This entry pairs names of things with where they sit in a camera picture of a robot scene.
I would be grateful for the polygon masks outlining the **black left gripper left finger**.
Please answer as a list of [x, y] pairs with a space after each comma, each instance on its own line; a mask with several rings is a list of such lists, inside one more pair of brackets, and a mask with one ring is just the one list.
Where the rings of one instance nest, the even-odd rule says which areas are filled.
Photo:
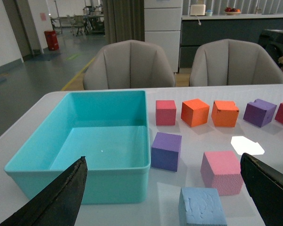
[[75, 161], [1, 226], [73, 226], [87, 179], [84, 156]]

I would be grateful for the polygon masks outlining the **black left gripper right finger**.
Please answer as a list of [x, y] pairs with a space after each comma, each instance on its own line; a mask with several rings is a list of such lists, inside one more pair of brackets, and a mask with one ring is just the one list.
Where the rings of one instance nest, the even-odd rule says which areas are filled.
[[266, 226], [283, 226], [283, 174], [243, 153], [241, 176]]

